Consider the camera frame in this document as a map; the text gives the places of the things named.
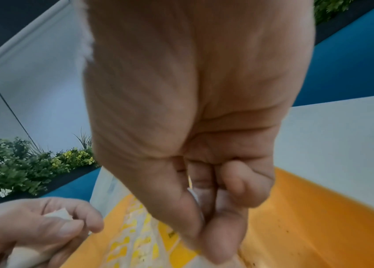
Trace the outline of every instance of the black cable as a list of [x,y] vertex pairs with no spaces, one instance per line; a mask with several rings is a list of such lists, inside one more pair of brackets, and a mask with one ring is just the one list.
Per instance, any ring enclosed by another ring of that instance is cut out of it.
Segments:
[[27,134],[28,138],[31,140],[31,142],[33,144],[35,144],[34,140],[31,138],[31,136],[28,134],[27,130],[25,129],[25,127],[22,125],[21,121],[18,119],[18,117],[16,117],[16,114],[14,113],[14,111],[12,111],[11,107],[9,106],[9,104],[6,102],[5,98],[2,96],[2,94],[0,93],[0,98],[2,99],[2,101],[6,104],[7,108],[11,111],[11,113],[13,114],[13,116],[15,117],[15,119],[18,121],[19,125],[21,126],[21,128],[24,130],[24,132]]

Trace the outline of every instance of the hand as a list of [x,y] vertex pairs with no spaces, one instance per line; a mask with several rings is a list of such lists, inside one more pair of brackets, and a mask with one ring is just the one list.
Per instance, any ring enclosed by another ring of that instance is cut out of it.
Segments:
[[[42,215],[65,208],[75,220]],[[17,200],[0,204],[0,261],[18,244],[52,245],[66,243],[44,268],[58,268],[87,238],[89,231],[103,229],[100,213],[88,202],[64,198]]]
[[274,141],[313,51],[313,1],[84,2],[97,159],[189,245],[228,260],[274,183]]

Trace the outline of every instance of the blue panel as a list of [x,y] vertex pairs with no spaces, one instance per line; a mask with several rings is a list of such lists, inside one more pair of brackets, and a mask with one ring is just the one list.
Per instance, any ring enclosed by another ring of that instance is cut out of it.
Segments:
[[57,196],[90,201],[94,184],[96,183],[99,172],[100,169],[96,169],[95,171],[92,171],[84,176],[81,176],[78,179],[73,180],[70,183],[65,184],[64,186],[42,197]]
[[374,9],[315,47],[294,106],[374,96]]

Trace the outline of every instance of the food wrapper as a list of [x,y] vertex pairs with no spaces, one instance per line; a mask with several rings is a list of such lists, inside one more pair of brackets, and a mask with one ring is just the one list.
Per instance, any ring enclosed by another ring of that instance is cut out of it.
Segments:
[[[72,220],[65,208],[43,215],[44,217],[58,217],[66,220]],[[50,258],[53,254],[62,248],[64,244],[55,245],[16,245],[10,255],[3,259],[0,268],[31,268],[41,264]]]
[[63,268],[374,267],[374,210],[282,170],[270,198],[250,210],[237,256],[222,266],[185,247],[114,182],[116,206],[104,231],[91,235]]

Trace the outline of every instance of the white tissue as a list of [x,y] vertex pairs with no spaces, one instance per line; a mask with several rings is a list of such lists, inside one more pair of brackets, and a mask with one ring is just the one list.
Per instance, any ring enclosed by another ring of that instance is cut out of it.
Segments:
[[[72,220],[65,208],[43,215],[44,217],[58,217],[66,220]],[[64,244],[55,245],[34,245],[18,246],[16,245],[9,257],[4,259],[0,268],[32,268],[47,260],[50,260],[54,253],[61,249]]]

